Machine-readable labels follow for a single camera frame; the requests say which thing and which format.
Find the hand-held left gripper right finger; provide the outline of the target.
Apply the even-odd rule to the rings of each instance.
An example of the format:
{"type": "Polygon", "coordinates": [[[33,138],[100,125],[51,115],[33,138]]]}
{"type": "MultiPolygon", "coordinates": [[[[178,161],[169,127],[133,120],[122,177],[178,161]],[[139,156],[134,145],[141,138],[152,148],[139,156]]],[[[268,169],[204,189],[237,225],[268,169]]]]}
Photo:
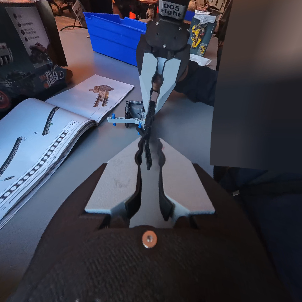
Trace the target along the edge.
{"type": "Polygon", "coordinates": [[[214,214],[215,208],[193,163],[163,139],[157,143],[159,207],[164,220],[214,214]]]}

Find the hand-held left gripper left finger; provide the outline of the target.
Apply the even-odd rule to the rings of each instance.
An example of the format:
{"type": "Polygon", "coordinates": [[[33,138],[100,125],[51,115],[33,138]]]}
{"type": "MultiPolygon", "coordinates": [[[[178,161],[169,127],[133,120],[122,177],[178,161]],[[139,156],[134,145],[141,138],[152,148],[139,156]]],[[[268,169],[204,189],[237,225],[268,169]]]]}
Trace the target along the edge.
{"type": "Polygon", "coordinates": [[[132,217],[141,205],[142,138],[110,159],[91,195],[85,212],[132,217]]]}

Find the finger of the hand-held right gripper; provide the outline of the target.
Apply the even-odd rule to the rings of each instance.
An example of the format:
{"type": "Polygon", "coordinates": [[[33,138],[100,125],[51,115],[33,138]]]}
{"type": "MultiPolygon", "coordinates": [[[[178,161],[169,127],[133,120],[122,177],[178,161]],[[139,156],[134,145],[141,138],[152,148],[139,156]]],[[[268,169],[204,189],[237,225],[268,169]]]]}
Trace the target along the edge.
{"type": "Polygon", "coordinates": [[[158,59],[157,72],[153,79],[153,101],[155,101],[155,114],[165,104],[173,88],[180,67],[179,59],[158,59]]]}
{"type": "Polygon", "coordinates": [[[152,53],[144,53],[141,74],[139,76],[142,101],[145,112],[149,110],[149,103],[153,90],[153,77],[157,73],[158,60],[152,53]]]}

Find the grey lego chassis assembly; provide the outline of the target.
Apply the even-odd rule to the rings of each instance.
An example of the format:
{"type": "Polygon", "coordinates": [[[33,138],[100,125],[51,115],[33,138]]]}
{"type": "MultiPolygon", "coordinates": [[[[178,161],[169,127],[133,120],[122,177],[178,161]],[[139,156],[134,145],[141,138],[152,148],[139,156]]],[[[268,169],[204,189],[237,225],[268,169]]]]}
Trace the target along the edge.
{"type": "Polygon", "coordinates": [[[117,117],[114,113],[107,118],[107,122],[116,126],[124,124],[126,128],[135,127],[138,135],[145,135],[146,112],[143,101],[125,100],[125,117],[117,117]]]}

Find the long black lego beam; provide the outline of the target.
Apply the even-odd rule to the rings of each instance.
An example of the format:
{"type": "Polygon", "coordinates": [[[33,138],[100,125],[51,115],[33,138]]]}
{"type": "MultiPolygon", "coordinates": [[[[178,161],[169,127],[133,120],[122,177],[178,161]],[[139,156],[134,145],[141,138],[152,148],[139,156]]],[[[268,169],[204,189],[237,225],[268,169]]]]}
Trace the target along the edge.
{"type": "Polygon", "coordinates": [[[148,112],[147,112],[146,119],[145,119],[144,130],[143,130],[141,123],[139,123],[136,126],[136,130],[138,131],[138,133],[141,135],[142,139],[144,140],[147,170],[150,170],[150,168],[152,166],[152,157],[151,157],[151,152],[150,152],[150,147],[149,147],[149,141],[150,141],[150,137],[151,137],[152,125],[153,125],[154,116],[155,116],[155,106],[156,106],[155,101],[150,101],[148,112]]]}

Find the person's right forearm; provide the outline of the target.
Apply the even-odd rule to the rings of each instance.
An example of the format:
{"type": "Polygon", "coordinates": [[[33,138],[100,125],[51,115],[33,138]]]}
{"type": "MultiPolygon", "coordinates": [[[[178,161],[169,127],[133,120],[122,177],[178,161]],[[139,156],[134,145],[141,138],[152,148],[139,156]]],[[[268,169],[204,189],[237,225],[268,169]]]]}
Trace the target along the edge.
{"type": "Polygon", "coordinates": [[[217,70],[189,61],[174,90],[183,93],[194,103],[200,102],[214,107],[217,78],[217,70]]]}

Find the yellow vehicle lego box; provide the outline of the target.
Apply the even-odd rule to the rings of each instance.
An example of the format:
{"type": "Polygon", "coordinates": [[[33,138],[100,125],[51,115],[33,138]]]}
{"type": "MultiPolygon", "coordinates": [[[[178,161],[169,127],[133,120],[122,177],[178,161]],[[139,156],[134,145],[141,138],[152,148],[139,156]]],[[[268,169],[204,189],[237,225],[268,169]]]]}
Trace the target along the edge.
{"type": "Polygon", "coordinates": [[[203,57],[216,28],[216,16],[210,12],[195,10],[189,28],[190,53],[203,57]]]}

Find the dark lego set box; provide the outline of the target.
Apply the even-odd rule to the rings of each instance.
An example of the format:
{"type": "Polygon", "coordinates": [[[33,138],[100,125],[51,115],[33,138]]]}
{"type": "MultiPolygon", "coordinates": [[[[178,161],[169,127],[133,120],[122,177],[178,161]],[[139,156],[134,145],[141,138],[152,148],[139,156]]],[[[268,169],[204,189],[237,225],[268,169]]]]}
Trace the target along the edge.
{"type": "Polygon", "coordinates": [[[1,1],[0,118],[28,98],[47,100],[73,73],[47,1],[1,1]]]}

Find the white paper sheet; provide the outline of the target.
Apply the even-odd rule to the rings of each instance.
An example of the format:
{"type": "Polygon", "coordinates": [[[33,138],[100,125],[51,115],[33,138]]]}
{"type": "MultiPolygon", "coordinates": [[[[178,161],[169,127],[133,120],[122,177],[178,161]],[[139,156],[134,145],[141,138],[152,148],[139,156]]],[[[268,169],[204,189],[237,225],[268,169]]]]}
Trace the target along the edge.
{"type": "Polygon", "coordinates": [[[204,58],[199,55],[190,54],[190,61],[196,62],[199,66],[207,66],[211,64],[212,60],[208,58],[204,58]]]}

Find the blue plastic bin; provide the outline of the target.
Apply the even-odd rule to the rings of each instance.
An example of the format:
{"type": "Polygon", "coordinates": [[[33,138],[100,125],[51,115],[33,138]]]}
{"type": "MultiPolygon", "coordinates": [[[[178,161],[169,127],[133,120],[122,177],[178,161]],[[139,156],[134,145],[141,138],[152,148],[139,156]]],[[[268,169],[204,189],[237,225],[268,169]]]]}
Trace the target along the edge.
{"type": "Polygon", "coordinates": [[[93,51],[137,66],[136,49],[146,23],[117,14],[85,12],[93,51]]]}

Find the open instruction booklet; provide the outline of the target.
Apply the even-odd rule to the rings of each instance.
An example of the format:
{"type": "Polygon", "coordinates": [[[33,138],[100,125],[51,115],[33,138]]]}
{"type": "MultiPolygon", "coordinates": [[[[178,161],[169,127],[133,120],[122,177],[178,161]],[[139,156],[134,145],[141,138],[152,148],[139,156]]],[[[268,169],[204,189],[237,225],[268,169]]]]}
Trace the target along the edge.
{"type": "Polygon", "coordinates": [[[133,88],[93,75],[47,101],[26,99],[1,119],[1,228],[51,177],[81,135],[133,88]]]}

